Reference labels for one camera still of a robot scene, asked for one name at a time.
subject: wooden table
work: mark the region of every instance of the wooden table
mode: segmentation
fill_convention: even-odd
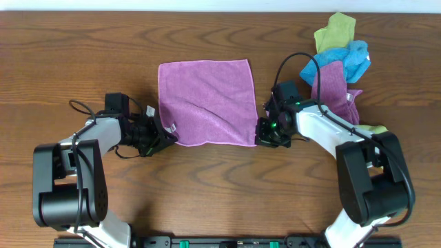
[[[398,135],[417,202],[409,223],[382,229],[405,247],[441,245],[441,16],[350,14],[371,67],[350,88],[363,123]],[[0,247],[51,247],[65,233],[39,228],[32,211],[32,151],[70,136],[102,110],[106,92],[158,105],[161,63],[249,59],[256,104],[280,62],[315,53],[330,14],[0,12]],[[296,79],[305,58],[281,80]],[[121,153],[135,155],[133,149]],[[139,234],[284,236],[318,233],[342,209],[336,162],[316,143],[291,149],[174,145],[152,158],[103,159],[110,209]]]

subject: blue cloth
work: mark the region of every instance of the blue cloth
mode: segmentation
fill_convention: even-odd
[[[356,83],[371,65],[367,59],[367,43],[364,41],[351,41],[347,48],[332,48],[314,56],[318,66],[323,67],[334,61],[342,61],[345,69],[345,78],[348,83]],[[316,65],[310,61],[300,72],[300,77],[310,86],[313,85],[317,74]]]

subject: purple towel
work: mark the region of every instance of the purple towel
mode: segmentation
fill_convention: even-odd
[[[159,114],[184,146],[255,146],[254,84],[248,61],[188,61],[159,66]]]
[[[358,125],[360,117],[355,104],[362,90],[348,90],[342,61],[335,61],[320,68],[320,100],[336,115]],[[311,98],[317,99],[317,76],[312,86]]]

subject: purple cloth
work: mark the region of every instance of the purple cloth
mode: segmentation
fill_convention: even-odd
[[[188,61],[159,66],[159,114],[184,146],[252,147],[257,124],[248,61]]]
[[[360,117],[355,104],[362,90],[348,90],[342,61],[335,61],[320,68],[320,101],[340,118],[358,125]],[[312,86],[311,98],[317,99],[317,76]]]

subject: green cloth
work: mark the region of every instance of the green cloth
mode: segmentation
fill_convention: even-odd
[[[357,128],[371,131],[374,134],[381,134],[382,132],[387,132],[387,128],[385,126],[370,126],[370,125],[357,125]]]
[[[333,14],[326,28],[321,28],[314,33],[316,38],[317,53],[329,48],[345,48],[353,41],[356,20],[342,13]]]

